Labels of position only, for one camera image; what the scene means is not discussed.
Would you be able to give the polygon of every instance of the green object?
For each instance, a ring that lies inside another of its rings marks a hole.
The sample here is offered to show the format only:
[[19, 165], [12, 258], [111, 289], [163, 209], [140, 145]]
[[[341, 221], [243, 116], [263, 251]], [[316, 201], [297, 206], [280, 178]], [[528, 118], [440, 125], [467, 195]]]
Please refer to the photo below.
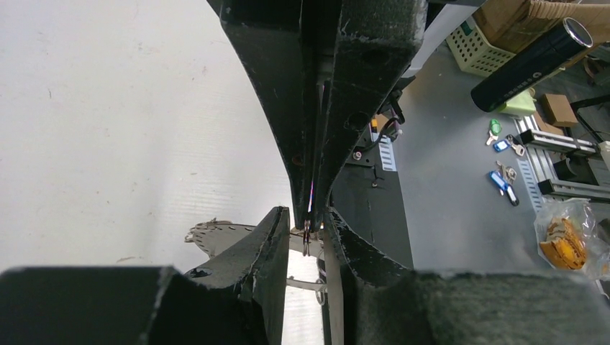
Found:
[[506, 101], [497, 110], [499, 113], [509, 114], [517, 117], [530, 116], [536, 111], [534, 99], [529, 95], [529, 91], [525, 90], [515, 97]]
[[502, 125], [498, 120], [492, 119], [489, 121], [489, 130], [493, 135], [498, 135], [500, 132], [502, 132]]

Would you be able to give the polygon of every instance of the white basket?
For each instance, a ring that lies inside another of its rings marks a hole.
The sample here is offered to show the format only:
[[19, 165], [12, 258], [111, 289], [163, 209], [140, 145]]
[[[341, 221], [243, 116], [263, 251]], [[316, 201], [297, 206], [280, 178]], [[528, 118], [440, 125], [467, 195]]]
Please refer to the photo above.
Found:
[[515, 56], [490, 45], [472, 18], [463, 22], [446, 40], [460, 69], [482, 77], [492, 74]]

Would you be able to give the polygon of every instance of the green key tag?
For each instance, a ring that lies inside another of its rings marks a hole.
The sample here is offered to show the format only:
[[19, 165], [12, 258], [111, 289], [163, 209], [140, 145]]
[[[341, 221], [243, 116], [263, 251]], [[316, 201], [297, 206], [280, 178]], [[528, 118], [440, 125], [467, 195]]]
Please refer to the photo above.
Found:
[[502, 132], [502, 125], [500, 124], [500, 122], [496, 119], [492, 119], [489, 122], [489, 130], [491, 131], [491, 133], [493, 135], [498, 135], [500, 134], [500, 132]]

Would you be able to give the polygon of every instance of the black thermos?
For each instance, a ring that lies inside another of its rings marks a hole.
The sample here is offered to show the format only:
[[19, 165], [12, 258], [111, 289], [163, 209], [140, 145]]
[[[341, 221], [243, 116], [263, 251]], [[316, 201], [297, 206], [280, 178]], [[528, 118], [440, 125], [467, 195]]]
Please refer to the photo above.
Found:
[[494, 111], [591, 46], [587, 29], [565, 18], [481, 81], [470, 96], [482, 111]]

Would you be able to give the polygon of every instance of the food in plastic bag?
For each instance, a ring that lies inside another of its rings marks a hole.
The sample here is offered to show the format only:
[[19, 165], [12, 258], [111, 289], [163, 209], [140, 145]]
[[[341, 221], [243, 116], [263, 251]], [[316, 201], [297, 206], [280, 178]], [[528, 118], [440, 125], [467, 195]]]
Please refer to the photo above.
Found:
[[610, 244], [599, 237], [588, 200], [545, 203], [534, 227], [538, 253], [553, 267], [610, 280]]

